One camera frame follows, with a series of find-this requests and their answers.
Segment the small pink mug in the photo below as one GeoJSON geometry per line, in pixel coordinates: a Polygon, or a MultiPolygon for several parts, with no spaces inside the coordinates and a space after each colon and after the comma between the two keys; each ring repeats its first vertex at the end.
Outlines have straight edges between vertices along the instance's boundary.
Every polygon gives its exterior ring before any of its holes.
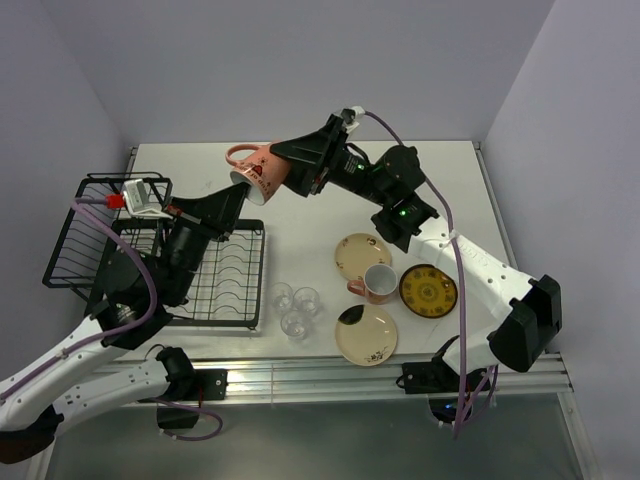
{"type": "Polygon", "coordinates": [[[232,167],[231,181],[248,184],[247,199],[260,206],[275,195],[291,170],[288,161],[271,152],[271,143],[235,145],[225,152],[225,160],[232,167]]]}

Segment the large pink flower mug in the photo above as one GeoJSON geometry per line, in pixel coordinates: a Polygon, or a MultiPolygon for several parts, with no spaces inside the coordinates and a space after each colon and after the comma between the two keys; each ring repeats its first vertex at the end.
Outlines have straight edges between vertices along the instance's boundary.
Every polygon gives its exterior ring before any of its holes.
{"type": "Polygon", "coordinates": [[[386,264],[370,266],[362,279],[347,282],[347,290],[359,295],[371,304],[383,304],[389,301],[398,288],[398,276],[395,270],[386,264]]]}

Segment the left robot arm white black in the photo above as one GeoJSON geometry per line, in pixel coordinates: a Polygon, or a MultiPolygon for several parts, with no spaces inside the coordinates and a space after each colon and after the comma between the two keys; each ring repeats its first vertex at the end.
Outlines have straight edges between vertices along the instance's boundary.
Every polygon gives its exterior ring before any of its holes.
{"type": "Polygon", "coordinates": [[[233,233],[249,186],[236,184],[201,198],[171,198],[159,209],[145,183],[128,180],[119,194],[78,197],[71,208],[116,246],[96,277],[103,298],[64,340],[1,383],[1,461],[15,464],[46,450],[73,426],[131,402],[187,410],[184,399],[196,373],[179,347],[164,347],[133,368],[88,382],[96,368],[132,352],[172,319],[168,308],[185,303],[210,242],[233,233]],[[161,252],[134,249],[89,211],[98,204],[130,216],[169,222],[161,252]]]}

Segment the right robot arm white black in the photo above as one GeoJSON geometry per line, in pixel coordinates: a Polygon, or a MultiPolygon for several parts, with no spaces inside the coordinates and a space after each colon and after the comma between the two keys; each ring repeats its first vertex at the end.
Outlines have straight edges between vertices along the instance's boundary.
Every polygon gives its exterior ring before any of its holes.
{"type": "Polygon", "coordinates": [[[431,181],[415,147],[398,141],[370,162],[349,140],[360,117],[345,109],[310,134],[273,143],[270,152],[291,167],[285,186],[308,197],[334,184],[380,206],[371,220],[386,242],[456,280],[460,304],[472,293],[490,311],[492,326],[473,335],[461,326],[428,362],[437,390],[463,386],[468,373],[496,365],[529,371],[561,330],[559,283],[487,253],[455,230],[450,210],[439,214],[425,202],[418,190],[431,181]]]}

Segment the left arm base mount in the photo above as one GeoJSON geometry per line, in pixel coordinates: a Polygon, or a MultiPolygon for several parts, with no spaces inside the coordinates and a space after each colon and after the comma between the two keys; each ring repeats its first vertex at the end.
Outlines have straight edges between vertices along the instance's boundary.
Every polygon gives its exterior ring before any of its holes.
{"type": "MultiPolygon", "coordinates": [[[[228,371],[226,369],[197,369],[193,379],[186,384],[187,389],[183,389],[181,395],[176,399],[171,399],[171,402],[180,404],[193,402],[196,409],[203,409],[206,402],[224,400],[227,385],[228,371]]],[[[187,437],[187,432],[205,417],[204,413],[187,411],[164,404],[158,404],[156,409],[158,428],[163,433],[170,432],[178,437],[187,437]]]]}

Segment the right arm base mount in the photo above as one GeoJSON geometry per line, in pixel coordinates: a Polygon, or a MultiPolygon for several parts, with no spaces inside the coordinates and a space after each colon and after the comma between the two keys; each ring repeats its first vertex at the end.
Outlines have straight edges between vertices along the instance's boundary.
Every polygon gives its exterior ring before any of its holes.
{"type": "Polygon", "coordinates": [[[406,362],[395,384],[407,395],[452,394],[452,397],[428,401],[433,417],[452,425],[458,413],[459,380],[460,377],[440,361],[406,362]]]}

